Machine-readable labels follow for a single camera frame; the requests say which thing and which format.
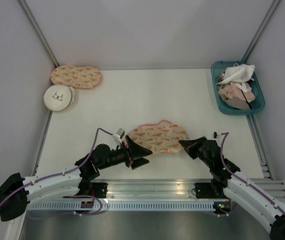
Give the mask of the floral mesh laundry bag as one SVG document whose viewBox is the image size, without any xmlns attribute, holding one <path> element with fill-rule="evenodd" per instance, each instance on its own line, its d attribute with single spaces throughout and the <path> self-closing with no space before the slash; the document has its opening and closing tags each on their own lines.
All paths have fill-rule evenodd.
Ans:
<svg viewBox="0 0 285 240">
<path fill-rule="evenodd" d="M 153 154 L 178 153 L 183 147 L 180 140 L 188 140 L 186 130 L 168 120 L 139 125 L 127 134 L 136 144 L 152 151 Z"/>
</svg>

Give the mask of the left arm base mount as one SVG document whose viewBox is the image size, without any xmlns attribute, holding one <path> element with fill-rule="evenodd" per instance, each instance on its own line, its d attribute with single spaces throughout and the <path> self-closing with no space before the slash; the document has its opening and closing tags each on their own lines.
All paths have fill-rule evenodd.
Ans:
<svg viewBox="0 0 285 240">
<path fill-rule="evenodd" d="M 68 196 L 68 198 L 88 197 L 93 196 L 99 199 L 104 199 L 107 196 L 108 184 L 106 182 L 94 182 L 94 183 L 81 183 L 79 191 L 74 195 Z"/>
</svg>

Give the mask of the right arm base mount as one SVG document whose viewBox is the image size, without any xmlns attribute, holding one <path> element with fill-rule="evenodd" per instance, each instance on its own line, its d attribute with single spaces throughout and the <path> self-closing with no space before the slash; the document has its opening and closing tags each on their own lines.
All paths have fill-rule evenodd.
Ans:
<svg viewBox="0 0 285 240">
<path fill-rule="evenodd" d="M 197 199 L 225 199 L 223 188 L 219 185 L 209 182 L 197 182 L 191 193 Z"/>
</svg>

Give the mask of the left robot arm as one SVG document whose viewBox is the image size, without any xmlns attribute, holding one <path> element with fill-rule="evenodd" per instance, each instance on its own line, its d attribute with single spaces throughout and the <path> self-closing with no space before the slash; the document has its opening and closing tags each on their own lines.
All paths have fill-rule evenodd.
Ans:
<svg viewBox="0 0 285 240">
<path fill-rule="evenodd" d="M 94 144 L 90 152 L 71 167 L 49 175 L 10 175 L 0 186 L 0 219 L 3 222 L 20 217 L 28 207 L 59 198 L 87 198 L 92 193 L 92 180 L 106 168 L 124 164 L 135 170 L 149 163 L 152 151 L 135 143 L 128 135 L 111 149 L 107 144 Z"/>
</svg>

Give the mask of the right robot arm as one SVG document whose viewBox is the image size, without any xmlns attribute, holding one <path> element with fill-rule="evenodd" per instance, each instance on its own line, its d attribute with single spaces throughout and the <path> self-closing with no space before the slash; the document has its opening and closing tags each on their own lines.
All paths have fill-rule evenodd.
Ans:
<svg viewBox="0 0 285 240">
<path fill-rule="evenodd" d="M 285 240 L 285 203 L 271 196 L 223 154 L 224 144 L 201 137 L 180 140 L 179 144 L 192 159 L 200 159 L 208 168 L 212 179 L 211 193 L 226 196 L 254 217 L 268 232 L 272 240 Z"/>
</svg>

